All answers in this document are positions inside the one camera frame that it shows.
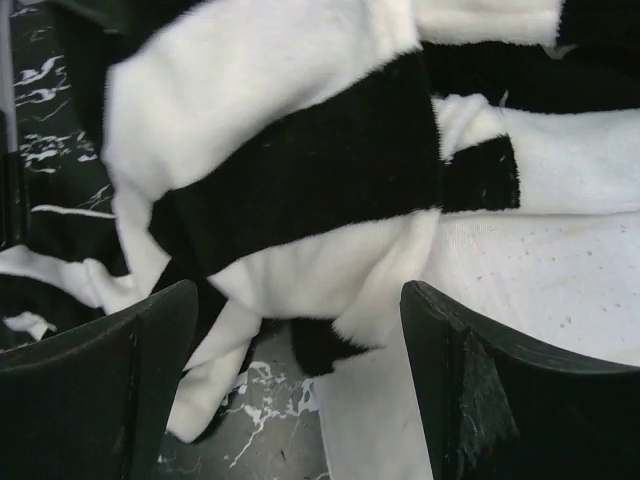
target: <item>black marble surface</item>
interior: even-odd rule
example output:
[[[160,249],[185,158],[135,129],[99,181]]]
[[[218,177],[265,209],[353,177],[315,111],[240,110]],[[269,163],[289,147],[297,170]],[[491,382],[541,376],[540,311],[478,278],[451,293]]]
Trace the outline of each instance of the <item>black marble surface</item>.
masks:
[[[11,37],[30,211],[80,209],[111,218],[112,187],[79,127],[64,57],[43,6],[18,4]],[[263,333],[250,357],[201,439],[184,445],[165,436],[154,480],[329,479],[312,381],[293,359],[289,329]]]

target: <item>striped garment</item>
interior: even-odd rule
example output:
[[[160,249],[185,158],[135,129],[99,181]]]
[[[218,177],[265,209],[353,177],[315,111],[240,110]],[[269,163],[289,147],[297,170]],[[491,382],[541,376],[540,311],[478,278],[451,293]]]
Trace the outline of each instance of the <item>striped garment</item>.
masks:
[[[0,253],[6,326],[40,339],[192,279],[187,442],[263,319],[295,318],[321,375],[387,344],[412,279],[555,343],[576,334],[543,321],[602,339],[615,315],[638,361],[640,2],[147,3],[123,36],[55,9],[76,148],[114,194],[67,201],[102,171],[30,192]]]

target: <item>towel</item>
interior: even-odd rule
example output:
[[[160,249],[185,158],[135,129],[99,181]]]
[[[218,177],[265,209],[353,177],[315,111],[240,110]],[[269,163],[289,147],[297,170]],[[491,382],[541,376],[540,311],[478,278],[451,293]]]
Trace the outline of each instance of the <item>towel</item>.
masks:
[[[449,222],[571,229],[565,216],[640,210],[637,2],[184,3],[134,8],[125,37],[57,11],[83,125],[73,140],[91,140],[113,200],[70,208],[36,192],[26,239],[0,253],[0,315],[29,312],[58,331],[65,315],[90,321],[197,283],[198,331],[168,425],[178,438],[204,431],[265,318],[296,319],[297,358],[323,375],[387,347],[402,285],[425,271],[463,303],[508,297],[522,317],[539,282],[585,308],[607,292],[597,270],[581,290],[561,280],[577,273],[509,267],[518,235],[446,240],[449,262],[439,252]],[[38,141],[21,146],[27,168]],[[629,300],[638,258],[619,231],[602,227],[598,258],[627,255]],[[584,235],[541,235],[551,249],[529,256],[548,267]],[[503,283],[470,280],[490,276],[487,244]],[[516,288],[522,279],[533,283]],[[548,316],[564,315],[558,302]],[[613,314],[595,310],[594,325]],[[627,334],[640,339],[635,324]]]

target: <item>marble table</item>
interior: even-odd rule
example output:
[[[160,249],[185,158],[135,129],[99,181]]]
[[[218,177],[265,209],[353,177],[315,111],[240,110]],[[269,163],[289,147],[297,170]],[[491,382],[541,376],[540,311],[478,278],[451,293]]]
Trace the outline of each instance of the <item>marble table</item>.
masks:
[[[113,189],[78,125],[64,56],[41,4],[16,5],[11,44],[29,210],[112,216]],[[250,358],[201,439],[184,445],[166,435],[154,480],[329,479],[313,384],[293,360],[288,326],[267,328]]]

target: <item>fleece fabric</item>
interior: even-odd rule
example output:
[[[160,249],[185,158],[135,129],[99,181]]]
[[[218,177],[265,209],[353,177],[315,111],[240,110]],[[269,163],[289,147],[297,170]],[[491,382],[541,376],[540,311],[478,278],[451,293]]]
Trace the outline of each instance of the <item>fleece fabric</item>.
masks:
[[[162,2],[151,17],[134,8],[124,37],[56,11],[112,210],[35,204],[27,241],[0,253],[2,316],[58,328],[58,305],[90,321],[182,278],[198,284],[168,425],[180,439],[204,431],[264,318],[296,319],[297,358],[320,375],[385,349],[402,285],[425,275],[524,329],[585,309],[605,325],[616,304],[634,305],[637,245],[617,219],[640,210],[637,1],[184,6]],[[540,230],[574,229],[574,217],[601,222],[597,234],[556,241]],[[519,219],[539,249],[522,253]],[[539,219],[554,226],[527,226]],[[582,251],[592,255],[558,263]],[[596,258],[610,274],[579,273]],[[610,286],[623,263],[618,299]],[[568,307],[543,308],[543,283]],[[628,322],[619,334],[635,348]]]

